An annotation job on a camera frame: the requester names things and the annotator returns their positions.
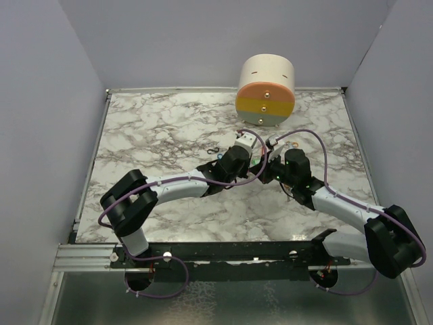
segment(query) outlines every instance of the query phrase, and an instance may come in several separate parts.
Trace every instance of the marble tabletop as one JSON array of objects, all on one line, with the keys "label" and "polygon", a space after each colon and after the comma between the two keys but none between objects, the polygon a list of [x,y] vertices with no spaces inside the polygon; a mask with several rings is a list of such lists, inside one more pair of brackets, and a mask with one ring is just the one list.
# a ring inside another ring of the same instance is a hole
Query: marble tabletop
[{"label": "marble tabletop", "polygon": [[[365,167],[339,91],[296,93],[293,114],[279,127],[246,125],[238,119],[235,92],[114,93],[94,161],[77,243],[117,242],[98,226],[99,199],[131,169],[162,176],[190,171],[214,160],[209,148],[224,153],[235,130],[249,128],[263,138],[311,129],[325,142],[329,183],[337,190],[374,203]],[[323,179],[323,153],[308,133],[291,136]],[[259,157],[260,148],[256,150]],[[277,182],[259,181],[206,198],[185,198],[157,206],[143,225],[151,242],[308,240],[326,230],[356,230],[288,198]]]}]

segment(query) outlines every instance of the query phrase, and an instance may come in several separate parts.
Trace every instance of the gray floor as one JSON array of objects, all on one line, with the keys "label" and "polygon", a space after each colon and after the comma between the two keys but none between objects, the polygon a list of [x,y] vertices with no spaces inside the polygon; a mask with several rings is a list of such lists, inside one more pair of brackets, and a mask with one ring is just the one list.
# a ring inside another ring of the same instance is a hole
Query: gray floor
[{"label": "gray floor", "polygon": [[[179,297],[158,301],[126,294],[121,272],[65,277],[55,313],[57,325],[415,323],[399,279],[381,277],[357,297],[331,295],[310,282],[192,282]],[[336,288],[360,289],[372,277],[371,269],[341,270]],[[175,290],[176,284],[159,286],[165,287],[153,289],[161,294]]]}]

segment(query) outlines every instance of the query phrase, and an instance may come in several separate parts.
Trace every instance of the wall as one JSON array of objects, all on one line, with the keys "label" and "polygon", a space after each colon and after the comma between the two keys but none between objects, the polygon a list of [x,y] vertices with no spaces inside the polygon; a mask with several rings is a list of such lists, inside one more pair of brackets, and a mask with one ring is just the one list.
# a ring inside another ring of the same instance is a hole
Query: wall
[{"label": "wall", "polygon": [[34,325],[105,93],[56,0],[3,1],[0,44],[0,322]]},{"label": "wall", "polygon": [[347,86],[394,0],[60,0],[109,88],[237,86],[258,53],[297,87]]},{"label": "wall", "polygon": [[398,0],[348,88],[380,202],[409,213],[430,258],[413,273],[433,323],[433,2]]}]

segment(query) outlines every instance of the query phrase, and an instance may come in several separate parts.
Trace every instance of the purple cable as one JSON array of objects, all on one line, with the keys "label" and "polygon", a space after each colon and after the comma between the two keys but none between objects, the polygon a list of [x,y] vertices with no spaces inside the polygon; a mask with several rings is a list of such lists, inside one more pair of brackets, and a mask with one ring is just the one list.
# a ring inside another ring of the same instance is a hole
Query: purple cable
[{"label": "purple cable", "polygon": [[175,257],[175,256],[155,256],[155,257],[139,258],[139,257],[135,257],[132,254],[130,254],[130,252],[128,251],[128,249],[126,248],[125,245],[123,245],[123,249],[124,249],[125,253],[129,256],[129,258],[131,258],[135,261],[146,262],[146,261],[157,261],[160,259],[174,259],[175,261],[178,261],[182,265],[183,269],[185,270],[185,281],[182,284],[182,287],[178,291],[171,293],[169,295],[160,296],[160,295],[152,295],[150,293],[144,293],[144,292],[140,292],[140,291],[134,291],[129,287],[127,277],[125,276],[124,283],[125,283],[125,286],[127,286],[129,292],[132,292],[132,293],[135,293],[136,295],[139,295],[142,297],[147,297],[147,298],[169,299],[169,298],[176,297],[177,295],[180,295],[182,293],[182,291],[184,291],[186,289],[186,287],[188,286],[188,282],[189,282],[188,267],[186,266],[185,262],[183,262],[180,258]]},{"label": "purple cable", "polygon": [[368,286],[366,286],[364,289],[362,289],[360,291],[355,291],[355,292],[342,292],[342,291],[336,291],[336,290],[331,290],[329,288],[325,288],[325,287],[321,286],[320,284],[316,283],[316,281],[314,281],[311,277],[310,277],[310,281],[315,284],[316,288],[319,288],[320,290],[326,291],[327,293],[331,293],[333,295],[357,296],[357,295],[362,295],[363,293],[366,293],[368,290],[370,290],[373,287],[373,285],[376,283],[378,278],[379,278],[379,272],[376,271],[374,274],[374,278],[370,282],[370,284]]},{"label": "purple cable", "polygon": [[376,209],[368,209],[365,205],[360,204],[358,202],[355,202],[354,200],[351,200],[343,195],[338,194],[337,192],[335,192],[333,189],[330,188],[329,184],[327,183],[327,152],[326,152],[326,147],[325,144],[323,143],[323,140],[317,135],[317,133],[315,133],[314,131],[308,130],[308,129],[299,129],[299,130],[295,130],[295,131],[290,131],[287,132],[286,134],[282,135],[281,137],[277,138],[277,141],[291,135],[294,133],[298,133],[298,132],[307,132],[310,133],[312,135],[314,135],[316,137],[316,139],[319,140],[320,145],[322,147],[323,150],[323,155],[325,157],[325,172],[323,174],[323,182],[325,184],[326,189],[331,192],[331,194],[335,195],[338,198],[341,198],[343,201],[346,201],[347,203],[350,203],[352,205],[355,205],[356,207],[363,209],[363,210],[370,210],[371,212],[377,213],[378,215],[381,215],[385,218],[387,218],[387,220],[391,221],[393,224],[397,225],[398,227],[400,227],[402,230],[404,230],[406,232],[407,235],[409,235],[409,237],[411,237],[418,245],[419,249],[421,250],[421,261],[419,261],[418,263],[413,264],[411,267],[420,267],[421,265],[423,265],[426,262],[427,259],[427,253],[426,253],[426,248],[424,247],[424,245],[422,244],[421,240],[418,239],[417,236],[415,236],[415,234],[413,234],[413,232],[411,232],[407,227],[405,227],[403,224],[401,224],[400,222],[398,222],[397,220],[395,220],[394,218],[392,218],[391,216],[387,215],[385,212],[383,211],[379,211]]},{"label": "purple cable", "polygon": [[[254,131],[251,130],[247,130],[247,129],[241,129],[239,130],[239,132],[247,132],[247,133],[251,133],[253,134],[262,144],[262,147],[264,149],[264,160],[263,160],[263,165],[262,168],[260,169],[260,171],[257,173],[257,175],[255,175],[253,178],[251,179],[247,179],[246,181],[240,181],[239,183],[223,183],[221,181],[214,181],[211,179],[206,179],[203,177],[196,177],[196,176],[192,176],[192,177],[188,177],[188,176],[182,176],[182,177],[174,177],[174,178],[170,178],[170,179],[165,179],[163,181],[160,181],[162,184],[166,184],[166,183],[172,183],[174,181],[185,181],[187,179],[193,179],[196,181],[205,181],[206,183],[211,183],[211,184],[215,184],[215,185],[220,185],[220,186],[241,186],[241,185],[246,185],[248,183],[251,183],[252,181],[254,181],[255,179],[257,179],[261,173],[263,173],[263,171],[265,170],[266,167],[266,163],[267,163],[267,157],[268,157],[268,153],[267,153],[267,149],[266,149],[266,144],[263,141],[263,139]],[[97,219],[97,222],[99,225],[101,225],[102,227],[107,227],[110,229],[113,229],[111,225],[102,222],[102,219],[107,215],[107,213],[109,213],[116,205],[118,205],[120,202],[122,202],[123,200],[126,200],[127,198],[129,198],[131,195],[134,195],[146,188],[150,188],[152,186],[156,186],[158,185],[157,181],[154,181],[152,183],[148,183],[148,184],[144,184],[142,186],[139,186],[138,188],[135,188],[134,190],[130,191],[129,193],[126,193],[124,196],[122,196],[121,198],[119,198],[118,200],[114,201]]]}]

